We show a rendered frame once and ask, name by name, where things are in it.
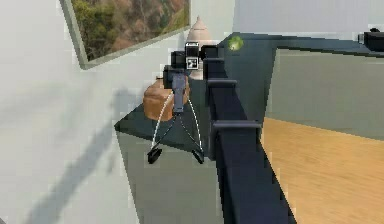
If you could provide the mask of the dark grey kitchen counter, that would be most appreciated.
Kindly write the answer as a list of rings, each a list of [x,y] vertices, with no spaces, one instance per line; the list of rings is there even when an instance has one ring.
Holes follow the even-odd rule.
[[[219,56],[297,224],[384,224],[384,53],[348,40],[244,34]],[[157,124],[136,108],[116,134],[139,224],[224,224],[209,146],[206,83],[191,85],[204,163],[192,154],[191,108]]]

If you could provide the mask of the brown bread loaf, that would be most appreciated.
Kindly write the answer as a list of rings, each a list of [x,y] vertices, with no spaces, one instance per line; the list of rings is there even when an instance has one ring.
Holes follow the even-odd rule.
[[[163,79],[157,79],[155,83],[150,85],[144,92],[143,96],[143,107],[145,116],[152,120],[158,120],[161,113],[161,109],[163,108],[168,95],[171,93],[172,89],[164,88]],[[189,93],[190,88],[187,81],[186,90],[183,98],[184,104],[188,100],[187,98],[189,97]],[[165,107],[165,111],[162,115],[161,121],[169,121],[172,118],[173,104],[174,99],[172,96],[170,102]]]

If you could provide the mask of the pale pink vase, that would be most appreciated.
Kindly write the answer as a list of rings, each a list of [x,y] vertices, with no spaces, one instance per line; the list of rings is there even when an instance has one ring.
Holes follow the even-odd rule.
[[[198,42],[199,48],[204,45],[211,45],[213,40],[208,31],[207,26],[204,24],[200,17],[197,17],[196,22],[192,25],[189,34],[187,36],[188,42]],[[193,70],[190,74],[190,78],[194,80],[203,79],[203,60],[200,59],[198,63],[198,69]]]

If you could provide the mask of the green round fruit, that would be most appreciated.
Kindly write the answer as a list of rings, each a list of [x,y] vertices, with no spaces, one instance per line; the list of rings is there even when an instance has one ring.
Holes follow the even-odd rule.
[[[228,49],[231,51],[238,51],[244,45],[244,41],[240,36],[232,36],[228,39]]]

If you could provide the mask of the framed landscape picture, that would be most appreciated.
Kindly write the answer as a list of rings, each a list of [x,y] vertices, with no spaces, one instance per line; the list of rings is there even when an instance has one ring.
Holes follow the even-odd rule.
[[[191,0],[58,0],[88,70],[191,26]]]

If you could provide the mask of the black appliance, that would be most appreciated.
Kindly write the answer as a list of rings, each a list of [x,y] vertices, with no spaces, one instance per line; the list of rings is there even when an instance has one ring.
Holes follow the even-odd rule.
[[[359,34],[358,42],[371,51],[384,52],[384,32],[378,28],[371,28],[369,32]]]

